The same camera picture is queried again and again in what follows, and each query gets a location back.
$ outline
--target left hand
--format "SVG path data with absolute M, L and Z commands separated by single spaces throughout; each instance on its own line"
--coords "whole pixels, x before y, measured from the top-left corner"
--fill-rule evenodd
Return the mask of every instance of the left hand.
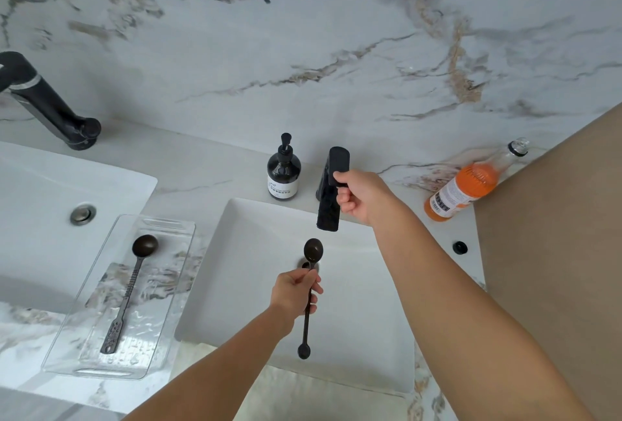
M 291 328 L 294 327 L 294 320 L 305 313 L 309 289 L 316 291 L 320 295 L 324 293 L 320 286 L 322 281 L 317 270 L 309 270 L 307 268 L 297 268 L 290 272 L 279 274 L 276 283 L 272 288 L 272 296 L 270 297 L 270 306 L 279 308 L 286 318 Z M 311 294 L 310 313 L 313 314 L 317 310 L 317 295 Z

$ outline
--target marble countertop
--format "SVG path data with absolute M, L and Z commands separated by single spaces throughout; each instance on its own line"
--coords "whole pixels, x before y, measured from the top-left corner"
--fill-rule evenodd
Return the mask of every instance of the marble countertop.
M 92 149 L 82 152 L 67 148 L 25 112 L 12 115 L 10 119 L 0 119 L 0 140 L 155 176 L 158 185 L 143 213 L 191 220 L 197 224 L 189 252 L 191 267 L 195 270 L 230 198 L 242 197 L 274 203 L 266 188 L 268 154 L 133 123 L 101 121 L 103 133 L 99 142 Z M 351 154 L 356 164 L 356 151 L 351 151 Z M 303 164 L 297 196 L 279 205 L 316 212 L 315 188 L 320 172 L 320 166 Z M 453 220 L 439 224 L 432 222 L 423 212 L 423 200 L 429 192 L 403 186 L 391 186 L 391 189 L 415 210 L 456 262 L 483 285 L 473 209 L 466 209 Z M 467 254 L 457 256 L 451 251 L 451 245 L 456 240 L 468 244 Z M 179 314 L 185 297 L 176 297 L 173 303 Z M 5 314 L 0 318 L 0 386 L 117 412 L 130 412 L 164 386 L 179 350 L 179 344 L 175 343 L 164 367 L 142 380 L 101 380 L 54 375 L 42 372 L 40 366 L 63 315 L 32 311 L 27 315 L 21 311 L 0 313 Z M 443 411 L 448 417 L 442 418 L 455 418 L 422 357 L 418 358 L 414 387 L 415 401 L 409 410 L 410 419 L 432 419 Z

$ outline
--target black soap dispenser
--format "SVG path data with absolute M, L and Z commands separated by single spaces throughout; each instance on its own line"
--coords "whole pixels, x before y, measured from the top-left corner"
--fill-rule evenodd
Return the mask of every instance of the black soap dispenser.
M 278 200 L 288 200 L 298 191 L 300 159 L 289 145 L 292 135 L 281 135 L 282 145 L 268 161 L 268 191 Z

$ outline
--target white sink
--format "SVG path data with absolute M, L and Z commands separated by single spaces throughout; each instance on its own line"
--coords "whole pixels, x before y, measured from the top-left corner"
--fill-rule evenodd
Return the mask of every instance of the white sink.
M 0 301 L 66 313 L 120 214 L 139 214 L 148 175 L 0 142 Z M 95 217 L 70 222 L 74 208 Z
M 177 326 L 179 340 L 220 346 L 268 307 L 277 274 L 304 262 L 309 238 L 322 241 L 325 290 L 309 321 L 311 356 L 297 348 L 304 318 L 270 364 L 349 386 L 409 393 L 414 338 L 395 286 L 367 226 L 341 221 L 316 228 L 313 213 L 232 199 L 218 223 Z

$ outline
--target acrylic tray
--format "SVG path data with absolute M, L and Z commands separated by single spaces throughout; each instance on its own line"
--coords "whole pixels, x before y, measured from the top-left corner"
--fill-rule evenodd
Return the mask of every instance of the acrylic tray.
M 148 372 L 160 369 L 173 342 L 173 331 L 163 328 L 194 230 L 192 222 L 121 215 L 58 330 L 42 369 L 116 379 L 141 379 Z M 158 249 L 143 261 L 117 350 L 102 354 L 99 350 L 110 323 L 117 316 L 136 263 L 132 244 L 143 234 L 155 236 Z

